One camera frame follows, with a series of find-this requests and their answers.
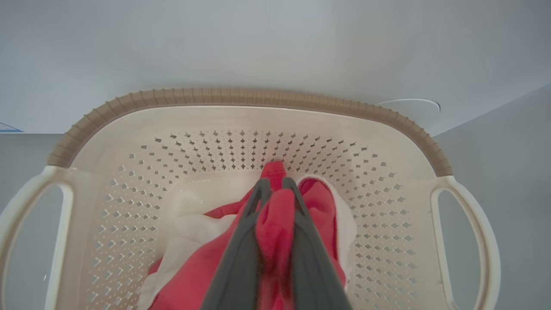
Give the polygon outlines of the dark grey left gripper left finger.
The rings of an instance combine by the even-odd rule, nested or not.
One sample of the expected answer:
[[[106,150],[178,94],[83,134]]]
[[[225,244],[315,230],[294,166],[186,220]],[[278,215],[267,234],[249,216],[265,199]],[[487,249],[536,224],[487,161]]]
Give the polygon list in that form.
[[[271,195],[270,181],[253,187],[238,224],[205,293],[201,310],[255,310],[261,279],[256,223]]]

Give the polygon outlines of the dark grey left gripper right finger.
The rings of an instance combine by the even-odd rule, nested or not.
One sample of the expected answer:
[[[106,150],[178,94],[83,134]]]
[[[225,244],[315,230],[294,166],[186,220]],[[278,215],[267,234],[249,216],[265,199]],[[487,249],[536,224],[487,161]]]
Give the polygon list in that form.
[[[282,180],[294,196],[291,280],[296,310],[351,310],[344,288],[309,210],[292,178]]]

